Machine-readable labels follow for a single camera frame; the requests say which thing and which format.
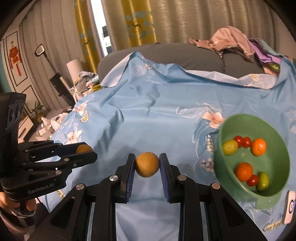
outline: white lampshade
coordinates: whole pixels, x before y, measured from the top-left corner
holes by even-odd
[[[79,77],[79,73],[83,71],[80,59],[76,58],[76,59],[70,61],[69,63],[67,63],[67,68],[68,68],[68,71],[70,73],[73,83],[76,82],[76,80]]]

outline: green plastic basin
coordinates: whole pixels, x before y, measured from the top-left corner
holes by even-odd
[[[254,156],[250,148],[241,147],[230,156],[224,155],[222,144],[235,136],[250,137],[251,140],[263,138],[267,150],[261,156]],[[215,172],[221,185],[237,201],[255,201],[257,209],[267,209],[275,205],[281,196],[290,172],[290,160],[286,145],[279,133],[266,121],[248,114],[236,114],[227,118],[218,134],[218,146],[215,152]],[[248,162],[253,174],[266,172],[269,187],[259,192],[240,182],[234,174],[239,163]]]

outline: blue bed sheet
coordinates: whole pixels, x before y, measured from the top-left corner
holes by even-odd
[[[240,203],[268,240],[280,236],[286,226],[274,224],[283,215],[287,191],[296,190],[296,82],[288,59],[282,60],[278,78],[250,74],[235,79],[156,64],[134,52],[102,86],[76,104],[52,137],[63,144],[84,141],[98,154],[94,164],[73,170],[64,194],[77,183],[93,185],[114,174],[129,153],[166,153],[196,182],[217,182],[213,152],[220,124],[232,114],[247,113],[269,122],[289,150],[291,172],[280,201],[266,210]],[[42,201],[52,210],[60,196],[51,193]],[[159,171],[150,178],[135,174],[130,202],[116,206],[116,224],[119,241],[178,240],[179,205],[166,202]]]

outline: human hand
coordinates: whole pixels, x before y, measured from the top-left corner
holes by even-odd
[[[37,204],[35,199],[26,201],[26,208],[29,211],[37,209]],[[6,212],[10,213],[10,209],[20,207],[20,203],[11,201],[5,192],[0,192],[0,207],[2,207]]]

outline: silver screw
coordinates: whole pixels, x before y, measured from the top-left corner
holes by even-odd
[[[184,175],[179,175],[178,176],[178,180],[180,180],[180,181],[185,181],[186,179],[187,179],[187,177],[184,176]]]
[[[76,185],[77,190],[82,190],[83,188],[84,188],[84,185],[82,183]]]
[[[117,181],[118,180],[118,176],[116,175],[112,175],[111,177],[109,177],[111,182]]]
[[[220,184],[218,184],[218,183],[213,183],[213,184],[212,184],[212,187],[213,187],[214,189],[217,189],[217,190],[218,190],[218,189],[220,189],[221,186],[220,186]]]

